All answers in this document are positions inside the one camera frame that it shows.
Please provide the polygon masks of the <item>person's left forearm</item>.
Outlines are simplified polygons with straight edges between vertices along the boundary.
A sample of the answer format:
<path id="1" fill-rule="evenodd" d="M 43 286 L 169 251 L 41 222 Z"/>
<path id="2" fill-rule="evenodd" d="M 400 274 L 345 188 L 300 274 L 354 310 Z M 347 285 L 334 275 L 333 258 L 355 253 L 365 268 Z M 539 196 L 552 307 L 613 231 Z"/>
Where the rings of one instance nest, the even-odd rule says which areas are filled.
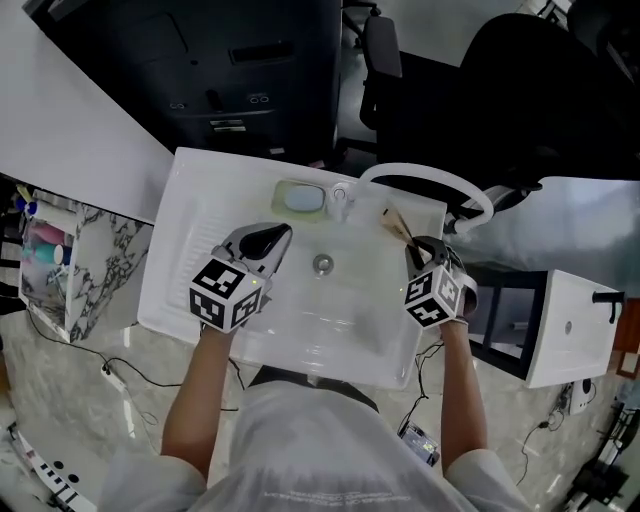
<path id="1" fill-rule="evenodd" d="M 161 454 L 209 475 L 234 335 L 205 328 L 163 429 Z"/>

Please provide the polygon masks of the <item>black tripod stand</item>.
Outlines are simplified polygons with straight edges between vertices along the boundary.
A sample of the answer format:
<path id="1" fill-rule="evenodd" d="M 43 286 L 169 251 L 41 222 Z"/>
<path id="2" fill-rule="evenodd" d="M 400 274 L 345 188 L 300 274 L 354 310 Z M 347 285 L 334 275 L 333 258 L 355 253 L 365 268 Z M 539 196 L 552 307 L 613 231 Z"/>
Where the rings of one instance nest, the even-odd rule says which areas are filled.
<path id="1" fill-rule="evenodd" d="M 623 486 L 630 474 L 619 461 L 640 432 L 640 409 L 628 408 L 615 401 L 611 423 L 600 431 L 601 443 L 596 454 L 580 469 L 570 488 L 571 512 L 586 512 L 592 503 L 611 505 L 622 498 Z"/>

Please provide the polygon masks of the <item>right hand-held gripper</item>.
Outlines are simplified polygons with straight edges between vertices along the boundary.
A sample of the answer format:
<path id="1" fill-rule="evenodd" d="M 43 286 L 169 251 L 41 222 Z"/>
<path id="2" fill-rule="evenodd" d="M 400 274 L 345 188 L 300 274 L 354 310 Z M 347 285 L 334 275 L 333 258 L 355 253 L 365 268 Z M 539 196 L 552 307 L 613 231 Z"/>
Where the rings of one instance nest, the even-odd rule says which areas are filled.
<path id="1" fill-rule="evenodd" d="M 478 305 L 477 283 L 442 240 L 412 238 L 405 247 L 408 284 L 404 309 L 422 329 L 467 323 Z"/>

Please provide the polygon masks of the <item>pale blue soap bar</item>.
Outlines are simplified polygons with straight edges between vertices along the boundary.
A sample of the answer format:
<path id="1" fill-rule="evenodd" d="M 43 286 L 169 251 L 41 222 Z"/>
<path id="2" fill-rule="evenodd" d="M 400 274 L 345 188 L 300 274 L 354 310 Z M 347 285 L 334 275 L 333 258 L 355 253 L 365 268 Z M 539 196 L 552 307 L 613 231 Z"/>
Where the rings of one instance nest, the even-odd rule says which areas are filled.
<path id="1" fill-rule="evenodd" d="M 284 195 L 285 206 L 297 213 L 313 213 L 323 209 L 325 192 L 313 185 L 292 185 Z"/>

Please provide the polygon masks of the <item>teal cup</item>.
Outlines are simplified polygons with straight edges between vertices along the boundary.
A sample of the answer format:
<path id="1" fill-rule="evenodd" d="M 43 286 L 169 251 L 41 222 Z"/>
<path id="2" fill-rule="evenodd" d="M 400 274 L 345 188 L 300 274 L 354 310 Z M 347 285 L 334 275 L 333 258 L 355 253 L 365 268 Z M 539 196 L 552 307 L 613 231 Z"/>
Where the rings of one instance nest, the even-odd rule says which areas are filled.
<path id="1" fill-rule="evenodd" d="M 56 265 L 68 265 L 72 248 L 61 244 L 42 243 L 33 250 L 34 256 L 41 262 Z"/>

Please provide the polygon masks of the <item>black faucet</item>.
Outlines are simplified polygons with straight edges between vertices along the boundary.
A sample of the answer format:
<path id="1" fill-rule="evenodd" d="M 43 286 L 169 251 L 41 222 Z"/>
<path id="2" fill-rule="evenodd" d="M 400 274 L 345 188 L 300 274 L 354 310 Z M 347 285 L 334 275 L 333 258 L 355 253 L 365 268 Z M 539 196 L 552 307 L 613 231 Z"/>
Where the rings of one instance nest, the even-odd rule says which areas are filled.
<path id="1" fill-rule="evenodd" d="M 594 304 L 609 304 L 611 306 L 609 323 L 613 325 L 618 317 L 618 310 L 622 309 L 625 304 L 626 295 L 624 292 L 594 292 L 591 300 Z"/>

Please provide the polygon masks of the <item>large black machine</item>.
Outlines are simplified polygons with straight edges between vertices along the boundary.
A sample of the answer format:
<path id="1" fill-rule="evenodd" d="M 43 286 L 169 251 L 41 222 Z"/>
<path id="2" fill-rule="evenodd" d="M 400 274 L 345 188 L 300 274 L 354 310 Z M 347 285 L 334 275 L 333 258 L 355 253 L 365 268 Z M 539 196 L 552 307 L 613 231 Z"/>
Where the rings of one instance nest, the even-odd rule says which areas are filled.
<path id="1" fill-rule="evenodd" d="M 169 150 L 310 164 L 336 136 L 341 0 L 25 0 Z"/>

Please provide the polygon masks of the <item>clear plastic device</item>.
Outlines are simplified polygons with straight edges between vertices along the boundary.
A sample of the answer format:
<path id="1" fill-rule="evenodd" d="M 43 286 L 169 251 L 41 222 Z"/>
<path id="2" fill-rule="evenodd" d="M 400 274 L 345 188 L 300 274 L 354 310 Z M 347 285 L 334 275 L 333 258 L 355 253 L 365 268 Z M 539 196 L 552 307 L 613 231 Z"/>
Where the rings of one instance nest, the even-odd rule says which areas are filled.
<path id="1" fill-rule="evenodd" d="M 398 436 L 430 467 L 434 467 L 439 461 L 439 444 L 415 423 L 406 421 L 400 428 Z"/>

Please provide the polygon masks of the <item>white strip with black dots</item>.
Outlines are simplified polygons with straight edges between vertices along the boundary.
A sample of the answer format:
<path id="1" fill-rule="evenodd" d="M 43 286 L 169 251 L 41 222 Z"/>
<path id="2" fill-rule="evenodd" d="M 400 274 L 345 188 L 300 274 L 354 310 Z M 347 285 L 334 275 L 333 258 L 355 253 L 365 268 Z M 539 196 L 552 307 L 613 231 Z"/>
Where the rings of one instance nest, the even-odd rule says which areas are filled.
<path id="1" fill-rule="evenodd" d="M 48 494 L 45 504 L 56 512 L 97 512 L 96 505 L 77 489 L 70 477 L 63 475 L 63 463 L 47 463 L 13 422 L 8 427 L 12 447 L 17 451 L 20 462 L 26 466 L 28 474 L 35 476 L 44 485 Z"/>

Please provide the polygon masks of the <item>green soap dish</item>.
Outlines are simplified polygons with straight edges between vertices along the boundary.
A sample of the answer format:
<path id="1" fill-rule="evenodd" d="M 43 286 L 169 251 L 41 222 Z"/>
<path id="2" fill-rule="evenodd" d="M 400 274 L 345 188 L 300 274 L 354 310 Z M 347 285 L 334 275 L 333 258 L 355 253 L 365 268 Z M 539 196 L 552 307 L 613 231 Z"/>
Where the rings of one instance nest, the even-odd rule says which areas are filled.
<path id="1" fill-rule="evenodd" d="M 288 219 L 292 219 L 294 221 L 317 223 L 317 222 L 320 222 L 320 221 L 324 220 L 326 218 L 326 208 L 325 208 L 326 192 L 325 192 L 325 189 L 320 187 L 325 192 L 325 202 L 324 202 L 324 207 L 323 207 L 322 210 L 317 211 L 317 212 L 313 212 L 313 213 L 297 213 L 297 212 L 289 210 L 284 204 L 285 192 L 292 185 L 313 185 L 313 186 L 320 187 L 319 185 L 316 185 L 316 184 L 307 184 L 307 183 L 301 183 L 301 182 L 296 182 L 296 181 L 289 181 L 289 180 L 281 180 L 281 181 L 279 181 L 275 186 L 274 194 L 273 194 L 273 198 L 272 198 L 272 202 L 271 202 L 271 210 L 272 210 L 272 212 L 275 215 L 278 215 L 278 216 L 281 216 L 281 217 L 284 217 L 284 218 L 288 218 Z"/>

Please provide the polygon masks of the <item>white ceramic sink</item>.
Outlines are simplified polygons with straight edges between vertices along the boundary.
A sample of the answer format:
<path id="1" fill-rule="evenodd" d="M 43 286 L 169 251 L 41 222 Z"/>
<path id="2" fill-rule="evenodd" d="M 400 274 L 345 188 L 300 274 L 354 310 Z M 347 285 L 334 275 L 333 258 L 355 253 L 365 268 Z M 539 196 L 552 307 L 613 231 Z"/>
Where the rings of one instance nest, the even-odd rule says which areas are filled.
<path id="1" fill-rule="evenodd" d="M 137 316 L 142 326 L 197 342 L 200 323 L 188 311 L 188 286 L 199 261 L 234 229 L 277 221 L 271 202 L 281 180 L 330 188 L 343 176 L 275 160 L 177 150 L 143 277 Z M 403 307 L 404 244 L 380 222 L 389 205 L 413 234 L 442 235 L 442 202 L 378 183 L 368 185 L 344 223 L 293 220 L 293 239 L 274 275 L 269 303 L 238 331 L 232 356 L 378 388 L 404 388 L 422 330 Z M 329 275 L 314 272 L 318 254 L 333 259 Z"/>

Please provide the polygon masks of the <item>brown wooden frame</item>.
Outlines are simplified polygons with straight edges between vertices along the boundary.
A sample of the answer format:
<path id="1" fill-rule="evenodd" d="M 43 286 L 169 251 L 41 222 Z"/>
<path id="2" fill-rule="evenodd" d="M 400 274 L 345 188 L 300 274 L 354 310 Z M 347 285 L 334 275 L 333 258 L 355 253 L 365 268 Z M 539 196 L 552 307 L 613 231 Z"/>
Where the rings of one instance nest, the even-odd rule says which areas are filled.
<path id="1" fill-rule="evenodd" d="M 637 380 L 640 378 L 640 353 L 621 352 L 616 374 L 630 379 Z"/>

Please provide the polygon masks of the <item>marble pattern box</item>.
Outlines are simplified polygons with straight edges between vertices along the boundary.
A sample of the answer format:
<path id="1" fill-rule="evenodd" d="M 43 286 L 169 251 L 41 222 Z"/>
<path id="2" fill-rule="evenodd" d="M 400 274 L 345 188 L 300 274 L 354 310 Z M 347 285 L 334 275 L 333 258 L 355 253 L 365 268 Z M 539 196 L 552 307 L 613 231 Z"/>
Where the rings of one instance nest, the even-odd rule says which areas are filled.
<path id="1" fill-rule="evenodd" d="M 72 344 L 134 325 L 152 227 L 84 204 L 38 204 L 42 213 L 26 215 L 19 298 Z M 69 264 L 39 261 L 33 250 L 42 243 L 71 247 Z"/>

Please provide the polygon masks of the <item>small white sink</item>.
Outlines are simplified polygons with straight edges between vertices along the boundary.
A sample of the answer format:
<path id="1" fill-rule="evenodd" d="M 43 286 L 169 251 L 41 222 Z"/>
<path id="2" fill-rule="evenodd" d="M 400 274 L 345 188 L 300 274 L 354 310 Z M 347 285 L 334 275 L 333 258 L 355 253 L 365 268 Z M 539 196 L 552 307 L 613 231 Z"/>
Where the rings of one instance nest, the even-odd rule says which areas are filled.
<path id="1" fill-rule="evenodd" d="M 594 292 L 620 292 L 605 285 L 552 270 L 534 352 L 525 379 L 530 389 L 595 378 L 606 373 L 617 321 L 609 304 L 594 304 Z"/>

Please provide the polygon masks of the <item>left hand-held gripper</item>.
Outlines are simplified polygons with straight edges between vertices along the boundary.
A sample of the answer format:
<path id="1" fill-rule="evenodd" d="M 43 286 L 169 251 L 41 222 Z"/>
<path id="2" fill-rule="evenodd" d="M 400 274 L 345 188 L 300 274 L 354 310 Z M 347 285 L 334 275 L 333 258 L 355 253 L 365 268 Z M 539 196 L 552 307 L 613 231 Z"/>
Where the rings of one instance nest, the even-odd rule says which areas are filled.
<path id="1" fill-rule="evenodd" d="M 293 237 L 289 224 L 260 222 L 232 231 L 202 257 L 189 283 L 188 311 L 228 334 L 269 301 L 272 277 Z"/>

